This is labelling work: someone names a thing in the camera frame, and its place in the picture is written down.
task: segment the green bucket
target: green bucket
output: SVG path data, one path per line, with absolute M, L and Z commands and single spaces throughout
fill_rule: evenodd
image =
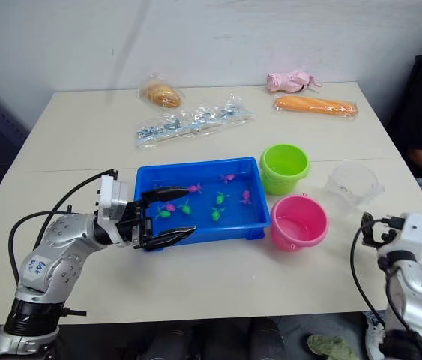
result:
M 297 146 L 273 145 L 261 155 L 262 185 L 270 195 L 285 195 L 309 172 L 306 153 Z

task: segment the floor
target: floor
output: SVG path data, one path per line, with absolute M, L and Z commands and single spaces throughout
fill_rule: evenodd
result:
M 273 318 L 285 341 L 288 359 L 316 360 L 304 344 L 306 335 L 327 334 L 344 337 L 359 359 L 367 359 L 363 350 L 364 324 L 360 313 L 326 313 L 276 316 Z M 225 319 L 246 329 L 249 318 Z M 124 348 L 133 342 L 149 339 L 169 322 L 123 324 L 63 325 L 58 339 L 60 359 L 118 360 Z

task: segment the pink bucket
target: pink bucket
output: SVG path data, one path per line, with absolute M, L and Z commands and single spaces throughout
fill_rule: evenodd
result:
M 328 232 L 324 209 L 307 196 L 288 196 L 271 210 L 271 236 L 284 251 L 298 251 L 321 242 Z

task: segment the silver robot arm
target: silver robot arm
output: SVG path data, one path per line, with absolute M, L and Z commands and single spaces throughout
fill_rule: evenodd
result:
M 386 276 L 389 305 L 380 349 L 386 360 L 422 359 L 422 215 L 384 222 L 392 229 L 382 236 L 383 243 L 373 241 L 372 232 L 366 239 L 364 232 L 364 244 L 378 248 L 378 265 Z
M 103 176 L 97 213 L 66 214 L 46 230 L 42 242 L 22 262 L 19 283 L 6 323 L 0 328 L 0 358 L 30 356 L 53 359 L 54 340 L 61 316 L 85 315 L 64 307 L 87 257 L 106 248 L 133 245 L 155 249 L 172 245 L 196 228 L 171 229 L 154 236 L 152 219 L 145 210 L 155 201 L 188 194 L 187 189 L 165 187 L 127 202 L 127 184 Z

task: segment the pink toy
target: pink toy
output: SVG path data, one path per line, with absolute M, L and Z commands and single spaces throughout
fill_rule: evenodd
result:
M 291 73 L 270 73 L 268 74 L 268 89 L 270 92 L 283 90 L 285 92 L 299 92 L 309 85 L 322 86 L 316 78 L 303 71 L 292 71 Z
M 307 196 L 288 196 L 271 210 L 271 237 L 284 251 L 298 251 L 321 242 L 328 232 L 324 209 Z
M 245 190 L 245 191 L 242 193 L 242 200 L 241 200 L 241 203 L 243 203 L 243 204 L 252 204 L 252 203 L 251 203 L 251 201 L 250 201 L 250 191 Z
M 164 208 L 168 212 L 175 212 L 175 206 L 173 204 L 171 204 L 170 202 L 168 202 L 167 204 L 165 204 Z
M 189 186 L 188 190 L 189 190 L 190 193 L 197 192 L 199 194 L 202 194 L 202 191 L 201 191 L 202 190 L 201 183 L 198 182 L 196 185 Z
M 224 184 L 227 185 L 228 182 L 234 180 L 234 174 L 228 174 L 228 175 L 221 175 L 220 178 L 224 181 Z

